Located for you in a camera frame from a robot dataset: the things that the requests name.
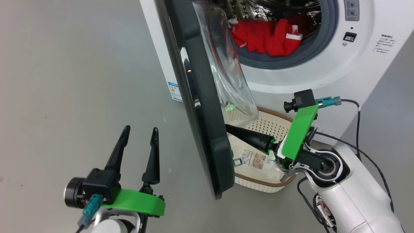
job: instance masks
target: washing machine door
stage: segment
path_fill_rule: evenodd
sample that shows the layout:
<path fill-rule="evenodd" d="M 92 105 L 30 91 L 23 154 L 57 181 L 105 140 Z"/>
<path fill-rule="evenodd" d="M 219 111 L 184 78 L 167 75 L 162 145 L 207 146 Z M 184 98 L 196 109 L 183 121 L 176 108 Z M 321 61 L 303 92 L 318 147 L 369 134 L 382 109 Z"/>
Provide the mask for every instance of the washing machine door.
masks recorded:
<path fill-rule="evenodd" d="M 246 126 L 257 119 L 258 110 L 223 10 L 191 0 L 155 3 L 199 155 L 218 199 L 234 184 L 225 124 Z"/>

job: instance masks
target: washing machine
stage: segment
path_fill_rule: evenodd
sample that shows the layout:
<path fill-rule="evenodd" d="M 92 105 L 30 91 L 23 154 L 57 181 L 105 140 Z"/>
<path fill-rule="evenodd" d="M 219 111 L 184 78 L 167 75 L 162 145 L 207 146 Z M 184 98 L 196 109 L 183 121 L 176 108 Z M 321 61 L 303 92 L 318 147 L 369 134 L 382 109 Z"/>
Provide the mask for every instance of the washing machine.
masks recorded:
<path fill-rule="evenodd" d="M 312 89 L 315 98 L 340 96 L 364 104 L 414 28 L 410 0 L 212 0 L 228 18 L 278 20 L 292 14 L 312 19 L 310 33 L 291 55 L 271 57 L 235 46 L 244 77 L 257 106 L 284 113 L 293 93 Z M 168 44 L 200 31 L 191 0 L 141 0 L 145 19 L 173 99 L 181 100 Z M 171 23 L 183 34 L 169 32 Z M 195 49 L 196 44 L 187 44 Z M 342 104 L 319 111 L 315 124 L 340 137 L 357 109 Z M 327 138 L 315 138 L 333 144 Z"/>

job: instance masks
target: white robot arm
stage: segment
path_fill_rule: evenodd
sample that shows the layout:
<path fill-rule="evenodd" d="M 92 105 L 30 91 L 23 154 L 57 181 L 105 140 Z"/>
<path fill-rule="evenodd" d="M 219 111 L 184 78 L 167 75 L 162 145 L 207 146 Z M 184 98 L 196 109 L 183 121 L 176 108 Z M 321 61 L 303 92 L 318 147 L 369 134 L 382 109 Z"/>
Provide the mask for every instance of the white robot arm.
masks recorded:
<path fill-rule="evenodd" d="M 338 233 L 403 233 L 400 221 L 390 208 L 390 198 L 374 177 L 342 143 L 333 147 L 349 168 L 345 179 L 320 187 L 305 171 L 312 188 L 319 194 L 336 221 Z"/>

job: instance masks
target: washing machine drum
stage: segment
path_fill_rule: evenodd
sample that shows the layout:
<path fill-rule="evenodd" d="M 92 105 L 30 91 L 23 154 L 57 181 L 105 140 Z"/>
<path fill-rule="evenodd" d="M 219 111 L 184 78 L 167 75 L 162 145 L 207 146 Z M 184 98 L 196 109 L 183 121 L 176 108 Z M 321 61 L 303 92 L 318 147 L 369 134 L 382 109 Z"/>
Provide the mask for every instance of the washing machine drum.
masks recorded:
<path fill-rule="evenodd" d="M 324 8 L 335 8 L 334 3 L 330 0 L 217 0 L 219 5 L 191 0 L 163 3 L 159 16 L 174 73 L 205 172 L 211 178 L 216 198 L 220 198 L 235 180 L 225 124 L 245 127 L 258 118 L 240 63 L 277 69 L 316 56 L 330 40 L 327 31 L 333 30 L 335 23 L 329 22 L 329 17 L 325 19 Z M 249 10 L 241 12 L 244 7 Z M 318 21 L 320 12 L 323 17 Z M 230 38 L 229 18 L 277 20 L 299 13 L 313 17 L 314 32 L 289 57 L 249 53 L 234 46 Z"/>

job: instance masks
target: laundry basket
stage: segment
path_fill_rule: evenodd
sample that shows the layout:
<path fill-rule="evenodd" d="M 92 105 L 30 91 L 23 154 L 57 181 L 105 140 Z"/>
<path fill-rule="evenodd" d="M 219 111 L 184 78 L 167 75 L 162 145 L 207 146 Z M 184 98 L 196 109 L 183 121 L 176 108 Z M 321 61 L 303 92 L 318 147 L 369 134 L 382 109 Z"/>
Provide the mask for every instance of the laundry basket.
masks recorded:
<path fill-rule="evenodd" d="M 273 136 L 279 142 L 289 131 L 292 119 L 277 112 L 259 108 L 259 118 L 246 129 Z M 241 159 L 242 165 L 234 168 L 235 183 L 262 192 L 274 193 L 291 183 L 294 177 L 280 182 L 284 172 L 278 167 L 267 164 L 274 160 L 273 153 L 267 155 L 246 144 L 233 135 L 229 135 L 234 159 Z"/>

